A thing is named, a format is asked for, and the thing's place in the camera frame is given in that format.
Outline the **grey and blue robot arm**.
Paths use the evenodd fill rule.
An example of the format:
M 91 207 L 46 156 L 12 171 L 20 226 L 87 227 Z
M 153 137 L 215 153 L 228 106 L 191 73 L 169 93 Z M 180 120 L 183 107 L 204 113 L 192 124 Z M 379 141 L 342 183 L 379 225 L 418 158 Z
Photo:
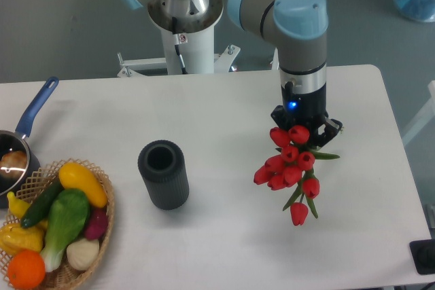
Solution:
M 171 75 L 212 73 L 214 28 L 227 14 L 240 29 L 277 52 L 282 103 L 272 112 L 278 127 L 309 129 L 319 149 L 342 128 L 326 110 L 327 0 L 123 0 L 144 7 L 160 29 Z

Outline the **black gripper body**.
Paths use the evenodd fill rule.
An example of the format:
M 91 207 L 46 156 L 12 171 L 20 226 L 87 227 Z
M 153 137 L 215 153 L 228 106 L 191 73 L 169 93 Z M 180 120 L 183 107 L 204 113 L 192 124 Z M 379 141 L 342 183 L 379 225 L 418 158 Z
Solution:
M 292 82 L 287 82 L 281 89 L 283 96 L 283 118 L 285 127 L 295 125 L 320 127 L 325 123 L 326 111 L 326 84 L 320 89 L 305 94 L 297 94 Z

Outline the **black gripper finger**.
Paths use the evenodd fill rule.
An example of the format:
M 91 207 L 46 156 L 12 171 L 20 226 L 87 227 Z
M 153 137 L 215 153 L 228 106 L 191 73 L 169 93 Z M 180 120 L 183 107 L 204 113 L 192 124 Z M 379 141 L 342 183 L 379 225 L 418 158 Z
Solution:
M 282 105 L 277 105 L 272 113 L 271 118 L 277 127 L 282 130 L 289 130 L 292 127 L 292 117 L 285 111 Z
M 322 117 L 310 127 L 309 148 L 320 149 L 329 143 L 343 129 L 343 123 L 329 117 Z

